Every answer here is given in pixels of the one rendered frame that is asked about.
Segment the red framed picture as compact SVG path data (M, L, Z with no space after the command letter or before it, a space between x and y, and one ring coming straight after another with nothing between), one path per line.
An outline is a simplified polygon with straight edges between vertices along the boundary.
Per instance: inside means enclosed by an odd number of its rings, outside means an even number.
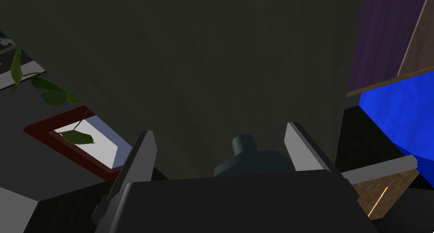
M25 127L23 131L76 164L87 169L99 178L105 181L115 180L118 177L122 166L113 169L108 168L77 145L65 141L60 134L55 132L58 128L80 121L82 117L89 118L94 115L95 114L91 110L88 110L86 106L80 106L29 125Z

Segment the dark grey door knob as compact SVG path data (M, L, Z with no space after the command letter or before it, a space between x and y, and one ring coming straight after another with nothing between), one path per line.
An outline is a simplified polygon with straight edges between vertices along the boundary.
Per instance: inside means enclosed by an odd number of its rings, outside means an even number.
M277 150L258 150L254 137L241 134L232 141L234 157L214 169L215 177L294 172L292 160Z

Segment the blue rounded furniture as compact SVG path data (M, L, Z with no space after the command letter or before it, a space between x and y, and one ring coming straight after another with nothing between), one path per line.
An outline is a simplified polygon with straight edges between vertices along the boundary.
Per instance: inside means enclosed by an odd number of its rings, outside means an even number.
M362 93L359 106L434 188L434 71Z

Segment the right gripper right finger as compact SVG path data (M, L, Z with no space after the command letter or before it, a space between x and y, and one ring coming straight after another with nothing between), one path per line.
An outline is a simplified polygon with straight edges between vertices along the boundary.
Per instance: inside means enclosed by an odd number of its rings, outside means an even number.
M289 122L284 143L296 171L328 170L340 175L335 164L298 122Z

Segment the black and white picture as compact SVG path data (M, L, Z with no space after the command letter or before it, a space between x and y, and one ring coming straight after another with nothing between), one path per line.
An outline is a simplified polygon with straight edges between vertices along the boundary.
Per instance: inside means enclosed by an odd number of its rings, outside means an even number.
M0 31L0 90L15 85L15 81L11 77L10 69L15 55L16 45ZM28 54L21 51L21 70L23 73L22 81L42 73L44 70L37 64Z

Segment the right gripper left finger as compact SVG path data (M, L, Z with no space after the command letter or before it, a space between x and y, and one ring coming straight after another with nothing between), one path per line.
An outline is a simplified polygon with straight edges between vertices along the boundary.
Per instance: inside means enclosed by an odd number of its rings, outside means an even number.
M150 181L157 154L157 146L152 131L143 131L130 151L109 196L118 194L127 184Z

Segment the green leafy plant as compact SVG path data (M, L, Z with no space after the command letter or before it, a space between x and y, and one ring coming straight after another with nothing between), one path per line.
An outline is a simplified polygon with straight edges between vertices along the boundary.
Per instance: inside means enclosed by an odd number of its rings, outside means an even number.
M30 78L31 83L35 88L45 91L44 93L41 94L41 97L44 100L44 102L47 103L48 105L56 107L56 106L63 105L65 103L70 103L74 105L80 104L80 101L77 99L77 97L74 94L72 94L67 89L62 88L47 79L39 77L38 76L40 74L39 72L31 72L29 74L24 75L22 73L22 68L21 68L21 55L22 55L21 48L16 47L14 52L14 58L10 68L11 78L14 81L14 85L12 86L11 89L12 92L16 92L18 90L19 84L21 83L23 77L32 75L32 77ZM88 112L89 109L85 111L81 120L72 130L67 130L59 133L68 143L75 144L75 145L94 143L94 139L91 135L76 130L76 128L84 121Z

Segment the brown wooden shelf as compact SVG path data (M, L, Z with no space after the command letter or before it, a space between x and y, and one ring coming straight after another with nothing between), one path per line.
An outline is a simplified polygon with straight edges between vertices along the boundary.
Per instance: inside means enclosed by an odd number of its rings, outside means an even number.
M434 71L434 0L363 0L348 96Z

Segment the dark olive door leaf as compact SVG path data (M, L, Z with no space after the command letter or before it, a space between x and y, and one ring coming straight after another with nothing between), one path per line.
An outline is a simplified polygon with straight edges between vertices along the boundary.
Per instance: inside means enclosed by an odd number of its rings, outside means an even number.
M0 0L0 31L156 167L196 178L299 122L335 161L362 0Z

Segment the wooden box with grey bar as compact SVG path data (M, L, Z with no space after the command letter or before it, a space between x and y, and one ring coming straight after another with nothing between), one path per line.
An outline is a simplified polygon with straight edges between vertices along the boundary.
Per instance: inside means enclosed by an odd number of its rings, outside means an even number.
M359 195L358 203L370 220L383 218L419 175L411 154L343 172Z

